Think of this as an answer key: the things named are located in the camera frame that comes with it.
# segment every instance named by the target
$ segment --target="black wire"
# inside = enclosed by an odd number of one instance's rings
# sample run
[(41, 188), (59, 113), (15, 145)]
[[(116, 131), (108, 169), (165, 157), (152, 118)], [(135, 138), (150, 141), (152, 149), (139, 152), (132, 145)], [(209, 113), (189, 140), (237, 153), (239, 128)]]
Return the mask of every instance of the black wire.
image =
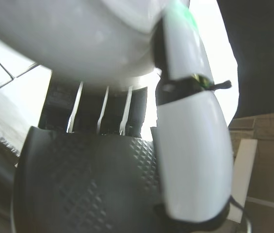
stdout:
[(252, 222), (251, 219), (249, 217), (249, 215), (247, 214), (247, 212), (244, 210), (244, 207), (242, 205), (240, 205), (235, 199), (234, 197), (231, 195), (229, 198), (229, 202), (235, 206), (237, 209), (240, 209), (244, 215), (244, 217), (246, 218), (247, 221), (247, 231), (249, 232), (249, 227), (252, 227)]

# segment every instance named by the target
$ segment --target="textured black pad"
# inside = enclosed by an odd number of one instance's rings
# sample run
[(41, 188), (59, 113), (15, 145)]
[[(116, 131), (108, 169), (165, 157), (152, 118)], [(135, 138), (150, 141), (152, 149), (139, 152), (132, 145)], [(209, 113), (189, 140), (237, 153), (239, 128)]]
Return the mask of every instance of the textured black pad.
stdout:
[(132, 137), (31, 128), (13, 202), (17, 233), (189, 232), (155, 208), (162, 200), (153, 146)]

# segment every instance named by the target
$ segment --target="cable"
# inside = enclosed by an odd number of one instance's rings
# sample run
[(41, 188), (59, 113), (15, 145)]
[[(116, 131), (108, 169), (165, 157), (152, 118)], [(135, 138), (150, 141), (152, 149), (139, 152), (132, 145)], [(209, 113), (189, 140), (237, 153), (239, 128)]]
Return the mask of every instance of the cable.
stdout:
[(234, 198), (233, 196), (230, 196), (229, 202), (235, 206), (236, 208), (240, 209), (243, 213), (243, 216), (246, 220), (247, 223), (247, 233), (252, 233), (252, 223), (251, 220), (247, 214), (247, 212), (244, 210), (244, 208), (242, 207), (242, 205), (240, 205)]

